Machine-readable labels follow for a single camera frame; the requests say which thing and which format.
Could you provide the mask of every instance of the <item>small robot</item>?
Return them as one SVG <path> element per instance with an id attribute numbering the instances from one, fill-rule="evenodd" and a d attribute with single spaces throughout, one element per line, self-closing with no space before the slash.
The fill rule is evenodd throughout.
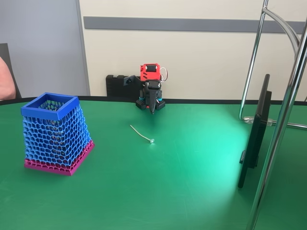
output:
<path id="1" fill-rule="evenodd" d="M 140 109 L 148 108 L 151 114 L 155 110 L 160 110 L 165 106 L 165 101 L 162 100 L 161 83 L 165 82 L 168 78 L 166 71 L 166 78 L 160 73 L 160 66 L 155 64 L 144 64 L 141 66 L 141 75 L 125 77 L 124 84 L 128 85 L 132 82 L 140 86 L 140 97 L 135 102 L 136 106 Z"/>

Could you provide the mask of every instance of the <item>monitor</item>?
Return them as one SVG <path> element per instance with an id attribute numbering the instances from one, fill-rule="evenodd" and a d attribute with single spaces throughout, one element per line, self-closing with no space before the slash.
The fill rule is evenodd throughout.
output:
<path id="1" fill-rule="evenodd" d="M 242 164 L 238 187 L 242 188 L 248 168 L 255 168 L 258 162 L 259 150 L 262 144 L 265 129 L 268 123 L 272 92 L 268 91 L 270 75 L 266 74 L 261 89 L 256 114 L 248 139 L 246 150 L 242 152 L 240 163 Z"/>

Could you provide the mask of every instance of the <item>blue honeycomb basket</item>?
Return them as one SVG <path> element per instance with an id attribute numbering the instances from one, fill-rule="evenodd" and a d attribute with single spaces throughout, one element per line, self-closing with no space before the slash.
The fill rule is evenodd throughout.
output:
<path id="1" fill-rule="evenodd" d="M 73 175 L 94 144 L 76 96 L 44 93 L 21 108 L 26 168 Z"/>

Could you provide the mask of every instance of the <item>white wall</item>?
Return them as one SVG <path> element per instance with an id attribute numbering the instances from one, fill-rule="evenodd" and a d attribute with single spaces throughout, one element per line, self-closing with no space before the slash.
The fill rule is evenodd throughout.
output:
<path id="1" fill-rule="evenodd" d="M 305 21 L 307 1 L 269 0 L 269 9 L 287 21 Z M 82 16 L 215 18 L 258 20 L 262 0 L 80 0 Z M 255 33 L 119 31 L 83 29 L 91 95 L 106 95 L 108 74 L 139 74 L 139 65 L 157 62 L 169 71 L 165 98 L 241 99 Z M 143 49 L 146 44 L 154 44 Z M 266 73 L 269 90 L 281 100 L 294 54 L 285 34 L 262 34 L 248 99 L 258 99 Z M 307 95 L 307 75 L 297 100 Z"/>

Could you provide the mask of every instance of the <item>white wire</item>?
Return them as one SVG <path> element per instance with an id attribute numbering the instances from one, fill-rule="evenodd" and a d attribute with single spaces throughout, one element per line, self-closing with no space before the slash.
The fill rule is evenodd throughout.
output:
<path id="1" fill-rule="evenodd" d="M 133 130 L 137 133 L 137 134 L 139 134 L 142 138 L 145 138 L 146 140 L 148 140 L 150 143 L 153 143 L 154 142 L 154 139 L 149 139 L 149 138 L 147 138 L 147 137 L 144 137 L 141 133 L 139 133 L 138 131 L 136 131 L 136 129 L 132 126 L 132 125 L 130 125 L 131 126 L 131 128 L 133 128 Z"/>
<path id="2" fill-rule="evenodd" d="M 168 79 L 168 72 L 167 72 L 167 69 L 166 69 L 165 67 L 161 67 L 161 68 L 160 68 L 160 70 L 162 70 L 162 69 L 165 69 L 165 72 L 166 72 L 166 79 L 164 80 L 164 76 L 163 76 L 163 74 L 161 74 L 161 76 L 162 76 L 161 82 L 165 82 L 165 81 Z"/>

